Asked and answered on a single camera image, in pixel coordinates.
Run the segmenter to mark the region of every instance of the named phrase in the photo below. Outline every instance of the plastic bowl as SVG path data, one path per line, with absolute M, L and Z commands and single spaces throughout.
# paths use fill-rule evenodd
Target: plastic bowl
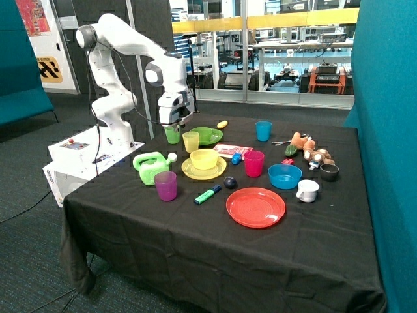
M 213 134 L 213 128 L 210 127 L 196 127 L 191 129 L 192 132 L 198 132 L 201 142 L 208 142 Z
M 302 176 L 302 171 L 290 164 L 275 164 L 268 169 L 272 186 L 278 189 L 293 189 Z
M 219 154 L 213 149 L 199 149 L 191 152 L 191 162 L 198 170 L 208 170 L 217 164 Z

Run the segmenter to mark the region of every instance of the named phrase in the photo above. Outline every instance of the toy watering can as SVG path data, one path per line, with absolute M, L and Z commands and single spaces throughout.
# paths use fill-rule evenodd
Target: toy watering can
M 169 165 L 177 160 L 175 153 L 168 154 L 166 160 L 159 152 L 143 153 L 135 156 L 133 167 L 139 172 L 143 183 L 147 186 L 155 185 L 154 177 L 162 171 L 169 171 Z

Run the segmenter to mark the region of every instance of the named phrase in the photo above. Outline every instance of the yellow railing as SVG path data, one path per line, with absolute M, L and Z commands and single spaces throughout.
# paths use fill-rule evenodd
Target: yellow railing
M 318 10 L 277 15 L 249 16 L 248 29 L 267 27 L 318 26 L 330 24 L 354 24 L 358 20 L 359 8 L 343 10 Z M 242 18 L 222 18 L 203 21 L 172 23 L 173 33 L 204 33 L 207 31 L 230 31 L 242 29 Z

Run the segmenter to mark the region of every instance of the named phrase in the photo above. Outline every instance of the white mug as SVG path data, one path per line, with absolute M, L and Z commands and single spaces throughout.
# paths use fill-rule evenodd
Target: white mug
M 315 181 L 305 179 L 298 183 L 298 191 L 296 197 L 303 202 L 311 203 L 314 202 L 317 197 L 317 191 L 319 191 L 319 184 Z

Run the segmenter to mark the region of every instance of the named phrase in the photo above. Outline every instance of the stuffed animal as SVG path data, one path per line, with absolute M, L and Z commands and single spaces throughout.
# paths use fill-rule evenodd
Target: stuffed animal
M 294 133 L 289 145 L 294 145 L 298 150 L 315 149 L 315 141 L 308 135 L 301 136 L 299 132 Z
M 313 149 L 307 148 L 304 150 L 304 158 L 314 168 L 318 168 L 321 164 L 334 164 L 332 156 L 326 149 L 314 151 Z
M 290 145 L 295 145 L 298 150 L 302 150 L 304 144 L 307 141 L 307 137 L 301 137 L 301 134 L 299 132 L 295 132 L 293 138 L 291 138 Z

